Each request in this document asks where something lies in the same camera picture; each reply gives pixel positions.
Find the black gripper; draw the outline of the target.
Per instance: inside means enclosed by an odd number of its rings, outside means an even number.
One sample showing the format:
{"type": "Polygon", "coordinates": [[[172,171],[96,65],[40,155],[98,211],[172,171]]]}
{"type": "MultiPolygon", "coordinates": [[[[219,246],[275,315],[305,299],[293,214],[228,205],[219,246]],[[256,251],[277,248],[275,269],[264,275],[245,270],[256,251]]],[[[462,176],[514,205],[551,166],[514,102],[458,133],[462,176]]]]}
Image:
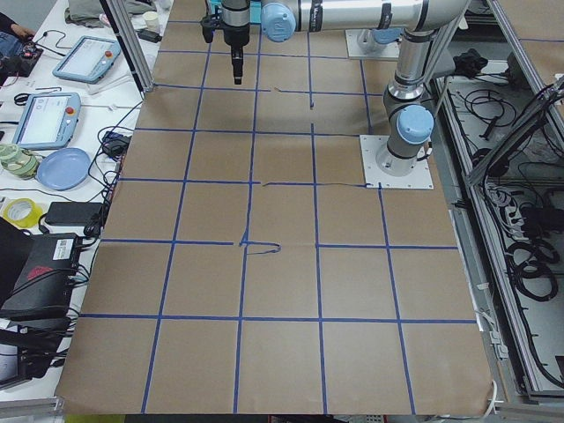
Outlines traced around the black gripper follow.
{"type": "Polygon", "coordinates": [[[249,43],[250,1],[222,0],[217,9],[211,1],[205,2],[206,13],[200,21],[206,43],[212,43],[213,33],[221,30],[225,43],[231,47],[231,63],[235,85],[242,84],[243,47],[249,43]]]}

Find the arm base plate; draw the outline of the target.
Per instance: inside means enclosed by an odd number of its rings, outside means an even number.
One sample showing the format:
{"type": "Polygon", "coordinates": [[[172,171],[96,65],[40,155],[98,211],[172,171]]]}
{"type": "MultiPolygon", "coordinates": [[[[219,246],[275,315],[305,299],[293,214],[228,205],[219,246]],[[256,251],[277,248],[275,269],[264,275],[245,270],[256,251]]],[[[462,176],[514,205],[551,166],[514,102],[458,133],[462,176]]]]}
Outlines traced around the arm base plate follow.
{"type": "Polygon", "coordinates": [[[399,57],[402,28],[349,29],[345,31],[348,57],[395,62],[399,57]]]}
{"type": "Polygon", "coordinates": [[[414,158],[404,160],[389,152],[388,139],[384,135],[360,135],[365,185],[371,189],[433,189],[424,146],[414,158]]]}

